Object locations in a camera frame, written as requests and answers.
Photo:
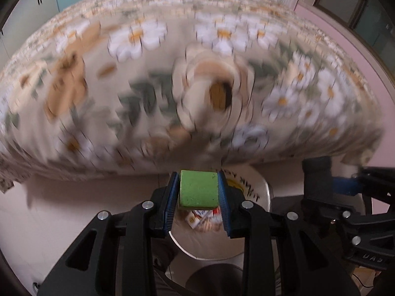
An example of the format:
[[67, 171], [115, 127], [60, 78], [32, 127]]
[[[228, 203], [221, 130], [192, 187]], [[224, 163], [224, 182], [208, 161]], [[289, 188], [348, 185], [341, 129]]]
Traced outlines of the floral bed cover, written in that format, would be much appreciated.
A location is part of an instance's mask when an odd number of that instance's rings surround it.
[[1, 72], [1, 191], [341, 155], [383, 134], [365, 77], [275, 0], [82, 0]]

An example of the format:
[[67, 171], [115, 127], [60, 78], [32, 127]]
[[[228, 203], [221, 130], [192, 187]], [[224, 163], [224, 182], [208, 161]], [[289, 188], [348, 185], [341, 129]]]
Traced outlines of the green cube block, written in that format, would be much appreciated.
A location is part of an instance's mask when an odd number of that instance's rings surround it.
[[188, 210], [212, 210], [219, 205], [216, 172], [182, 170], [179, 206]]

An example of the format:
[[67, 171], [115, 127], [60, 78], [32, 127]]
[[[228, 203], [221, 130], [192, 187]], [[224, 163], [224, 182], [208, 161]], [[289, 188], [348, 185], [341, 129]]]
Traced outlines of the white milk carton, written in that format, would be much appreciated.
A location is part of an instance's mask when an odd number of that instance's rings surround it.
[[191, 229], [201, 232], [217, 232], [222, 228], [222, 213], [219, 207], [213, 210], [192, 210], [185, 217]]

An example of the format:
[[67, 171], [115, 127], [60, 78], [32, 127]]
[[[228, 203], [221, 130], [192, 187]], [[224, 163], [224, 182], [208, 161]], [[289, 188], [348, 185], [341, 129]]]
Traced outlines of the dark framed window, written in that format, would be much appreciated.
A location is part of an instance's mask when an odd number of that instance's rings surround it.
[[394, 22], [379, 0], [315, 0], [314, 6], [351, 29], [379, 56], [394, 53]]

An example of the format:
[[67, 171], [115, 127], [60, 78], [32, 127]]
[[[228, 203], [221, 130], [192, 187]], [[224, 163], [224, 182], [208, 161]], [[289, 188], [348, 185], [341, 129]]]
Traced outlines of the white wardrobe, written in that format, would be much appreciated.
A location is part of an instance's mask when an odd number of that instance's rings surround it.
[[1, 66], [58, 12], [56, 0], [19, 0], [1, 29]]

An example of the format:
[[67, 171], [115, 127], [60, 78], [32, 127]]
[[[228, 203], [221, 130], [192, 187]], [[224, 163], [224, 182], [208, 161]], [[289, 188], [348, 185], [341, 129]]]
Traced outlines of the black cylinder roll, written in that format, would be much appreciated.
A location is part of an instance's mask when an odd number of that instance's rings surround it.
[[329, 156], [303, 160], [303, 192], [306, 199], [322, 202], [332, 200], [334, 192], [331, 167], [331, 158]]

